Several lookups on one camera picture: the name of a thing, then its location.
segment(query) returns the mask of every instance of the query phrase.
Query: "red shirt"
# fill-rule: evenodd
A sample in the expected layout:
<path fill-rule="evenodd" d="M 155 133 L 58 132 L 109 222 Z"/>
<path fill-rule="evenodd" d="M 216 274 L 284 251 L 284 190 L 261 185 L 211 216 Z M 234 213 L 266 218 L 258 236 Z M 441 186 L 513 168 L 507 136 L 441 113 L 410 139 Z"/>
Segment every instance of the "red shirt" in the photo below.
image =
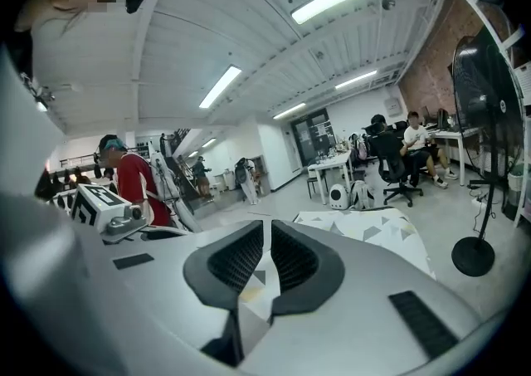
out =
<path fill-rule="evenodd" d="M 149 164 L 137 154 L 125 154 L 119 162 L 117 172 L 119 195 L 132 203 L 140 203 L 147 197 L 149 206 L 153 211 L 152 224 L 154 226 L 170 226 L 171 218 L 168 207 L 144 192 L 145 186 L 148 192 L 157 194 Z"/>

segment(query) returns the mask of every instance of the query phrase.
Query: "fan base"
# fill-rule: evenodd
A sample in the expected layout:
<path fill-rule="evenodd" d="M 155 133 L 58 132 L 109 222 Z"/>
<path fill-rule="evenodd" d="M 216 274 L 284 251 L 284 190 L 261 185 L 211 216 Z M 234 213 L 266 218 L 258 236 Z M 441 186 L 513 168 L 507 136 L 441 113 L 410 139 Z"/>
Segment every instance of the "fan base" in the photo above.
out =
<path fill-rule="evenodd" d="M 494 264 L 494 249 L 485 240 L 465 237 L 459 240 L 451 252 L 455 268 L 470 277 L 487 274 Z"/>

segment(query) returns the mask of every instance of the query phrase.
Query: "standing fan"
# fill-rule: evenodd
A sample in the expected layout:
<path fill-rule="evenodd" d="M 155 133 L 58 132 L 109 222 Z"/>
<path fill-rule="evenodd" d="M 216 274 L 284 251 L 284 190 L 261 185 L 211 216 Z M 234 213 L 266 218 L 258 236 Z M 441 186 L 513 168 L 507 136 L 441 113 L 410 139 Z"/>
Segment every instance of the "standing fan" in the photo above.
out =
<path fill-rule="evenodd" d="M 488 151 L 490 155 L 490 171 L 485 173 L 484 179 L 470 181 L 470 186 L 489 186 L 479 236 L 459 240 L 451 253 L 455 267 L 473 277 L 486 274 L 494 264 L 494 250 L 485 240 L 494 186 L 497 183 L 506 184 L 507 173 L 510 171 L 509 156 L 518 157 L 523 144 L 519 99 L 514 91 L 509 68 L 494 42 L 489 44 L 481 33 L 476 38 L 465 37 L 460 40 L 452 64 L 455 108 L 460 131 L 462 133 L 466 128 L 478 128 L 483 139 L 482 144 L 466 145 L 476 172 L 480 149 L 484 153 Z"/>

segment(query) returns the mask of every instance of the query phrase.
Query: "concrete floor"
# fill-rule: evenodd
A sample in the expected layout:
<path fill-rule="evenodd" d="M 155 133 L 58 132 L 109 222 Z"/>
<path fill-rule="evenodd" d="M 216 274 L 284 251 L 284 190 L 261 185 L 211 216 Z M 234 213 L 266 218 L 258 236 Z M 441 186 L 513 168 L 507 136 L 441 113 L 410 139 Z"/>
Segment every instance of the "concrete floor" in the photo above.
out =
<path fill-rule="evenodd" d="M 467 182 L 471 178 L 476 177 L 472 172 L 467 172 Z M 327 179 L 329 186 L 334 181 L 342 183 L 338 172 L 328 173 Z M 369 164 L 365 180 L 376 189 L 377 206 L 383 205 L 382 190 L 387 184 L 380 179 L 376 164 Z M 414 195 L 413 208 L 408 208 L 407 201 L 399 197 L 392 199 L 388 205 L 403 211 L 416 226 L 431 258 L 431 268 L 437 280 L 461 296 L 486 320 L 509 307 L 519 293 L 531 268 L 531 227 L 527 222 L 522 222 L 513 230 L 512 221 L 501 212 L 500 204 L 494 205 L 496 218 L 489 220 L 486 230 L 486 240 L 496 253 L 494 266 L 485 276 L 465 276 L 454 267 L 451 250 L 462 237 L 476 236 L 472 227 L 474 216 L 480 209 L 472 203 L 468 188 L 461 187 L 458 180 L 448 180 L 448 183 L 448 189 L 442 190 L 434 186 L 430 179 L 421 177 L 418 187 L 424 190 L 424 197 Z M 501 196 L 502 193 L 496 191 L 494 201 L 500 202 Z M 328 209 L 320 202 L 319 191 L 309 198 L 305 175 L 301 175 L 278 192 L 262 198 L 258 205 L 236 203 L 203 218 L 200 223 L 204 229 L 209 229 L 252 219 L 292 221 L 300 211 Z M 478 229 L 483 215 L 484 212 L 477 218 Z"/>

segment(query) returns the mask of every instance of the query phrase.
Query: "white table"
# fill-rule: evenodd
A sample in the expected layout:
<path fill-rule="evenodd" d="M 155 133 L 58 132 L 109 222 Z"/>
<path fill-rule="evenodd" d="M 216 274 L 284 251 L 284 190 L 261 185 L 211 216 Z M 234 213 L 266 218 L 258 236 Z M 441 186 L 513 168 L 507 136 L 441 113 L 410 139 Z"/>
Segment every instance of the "white table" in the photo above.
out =
<path fill-rule="evenodd" d="M 328 158 L 325 161 L 321 162 L 320 164 L 313 164 L 308 167 L 309 171 L 315 171 L 315 173 L 317 174 L 317 184 L 319 185 L 319 192 L 321 193 L 321 201 L 323 202 L 323 205 L 326 205 L 326 197 L 324 196 L 323 182 L 321 181 L 321 175 L 319 171 L 322 171 L 323 169 L 331 169 L 331 168 L 336 168 L 336 167 L 343 168 L 343 173 L 345 175 L 345 185 L 347 186 L 347 193 L 348 193 L 348 191 L 350 190 L 350 179 L 348 178 L 347 162 L 350 165 L 350 172 L 353 176 L 352 161 L 350 159 L 350 150 L 344 154 L 338 154 L 337 156 L 334 156 L 333 158 Z"/>
<path fill-rule="evenodd" d="M 450 145 L 448 144 L 449 139 L 457 140 L 457 145 L 459 147 L 459 184 L 461 186 L 465 185 L 465 148 L 463 146 L 463 138 L 471 137 L 472 135 L 478 134 L 480 136 L 480 144 L 483 144 L 481 129 L 479 128 L 469 128 L 461 132 L 454 131 L 435 131 L 434 137 L 436 139 L 445 139 L 446 140 L 446 157 L 450 162 Z M 481 173 L 483 174 L 485 169 L 485 153 L 483 150 L 483 145 L 480 146 L 480 158 L 481 158 Z"/>

